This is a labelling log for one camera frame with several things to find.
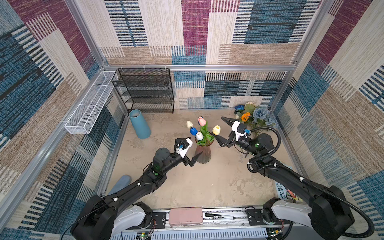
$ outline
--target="artificial flower bouquet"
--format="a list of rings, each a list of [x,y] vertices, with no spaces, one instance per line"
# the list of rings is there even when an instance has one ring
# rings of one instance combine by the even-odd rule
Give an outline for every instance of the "artificial flower bouquet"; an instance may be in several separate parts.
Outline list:
[[[190,133],[195,136],[196,143],[200,146],[211,145],[215,138],[207,130],[208,122],[203,117],[199,117],[197,122],[200,125],[200,131],[197,131],[197,129],[193,127],[193,123],[191,121],[187,121],[187,128],[189,129]],[[220,129],[220,126],[217,125],[212,129],[212,133],[219,135]]]
[[[239,104],[235,107],[235,118],[241,120],[242,123],[248,124],[251,129],[257,127],[275,127],[277,120],[268,108],[256,106],[253,102]]]

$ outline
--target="orange flower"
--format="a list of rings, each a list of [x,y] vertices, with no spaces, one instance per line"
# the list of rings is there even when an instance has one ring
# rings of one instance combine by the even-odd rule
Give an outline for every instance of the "orange flower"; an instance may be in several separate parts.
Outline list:
[[[241,120],[243,122],[246,122],[250,116],[251,116],[250,113],[244,113],[243,116],[241,116]]]

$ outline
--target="blue cylindrical vase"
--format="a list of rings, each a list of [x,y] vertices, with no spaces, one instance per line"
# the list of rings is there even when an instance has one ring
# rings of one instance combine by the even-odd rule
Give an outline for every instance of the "blue cylindrical vase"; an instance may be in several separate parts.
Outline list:
[[[146,139],[151,135],[151,129],[140,110],[135,109],[130,111],[129,118],[138,138]]]

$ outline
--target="wire mesh shelf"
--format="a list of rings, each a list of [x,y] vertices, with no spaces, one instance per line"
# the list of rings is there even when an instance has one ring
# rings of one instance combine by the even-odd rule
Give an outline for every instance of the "wire mesh shelf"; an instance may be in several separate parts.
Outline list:
[[[91,132],[113,89],[113,78],[117,78],[113,71],[104,71],[98,76],[64,126],[70,134]]]
[[[112,83],[128,111],[174,112],[173,88],[167,68],[119,68]]]

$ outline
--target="yellow tulip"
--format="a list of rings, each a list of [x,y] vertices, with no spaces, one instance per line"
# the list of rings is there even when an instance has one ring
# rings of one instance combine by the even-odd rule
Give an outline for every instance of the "yellow tulip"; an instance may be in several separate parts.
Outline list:
[[[219,135],[220,134],[220,126],[219,125],[216,125],[213,129],[212,129],[212,133],[215,134],[215,135]]]

